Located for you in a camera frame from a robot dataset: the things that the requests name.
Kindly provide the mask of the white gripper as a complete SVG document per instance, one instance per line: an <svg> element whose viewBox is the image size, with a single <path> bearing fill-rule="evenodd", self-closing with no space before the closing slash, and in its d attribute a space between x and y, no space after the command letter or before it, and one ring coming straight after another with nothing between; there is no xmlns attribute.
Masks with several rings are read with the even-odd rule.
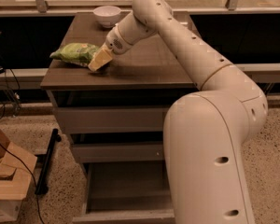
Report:
<svg viewBox="0 0 280 224"><path fill-rule="evenodd" d="M109 63L112 59L112 51L115 54L123 54L133 46L133 33L123 25L116 25L106 36L105 46L101 46L94 54L88 67L96 72Z"/></svg>

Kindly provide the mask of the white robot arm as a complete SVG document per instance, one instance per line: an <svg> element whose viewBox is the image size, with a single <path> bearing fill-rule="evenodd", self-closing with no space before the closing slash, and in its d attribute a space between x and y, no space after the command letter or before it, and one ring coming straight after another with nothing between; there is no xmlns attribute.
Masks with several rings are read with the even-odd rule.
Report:
<svg viewBox="0 0 280 224"><path fill-rule="evenodd" d="M255 224L241 146L263 127L268 104L250 77L181 25L163 0L133 0L90 70L154 34L197 89L172 104L163 125L175 224Z"/></svg>

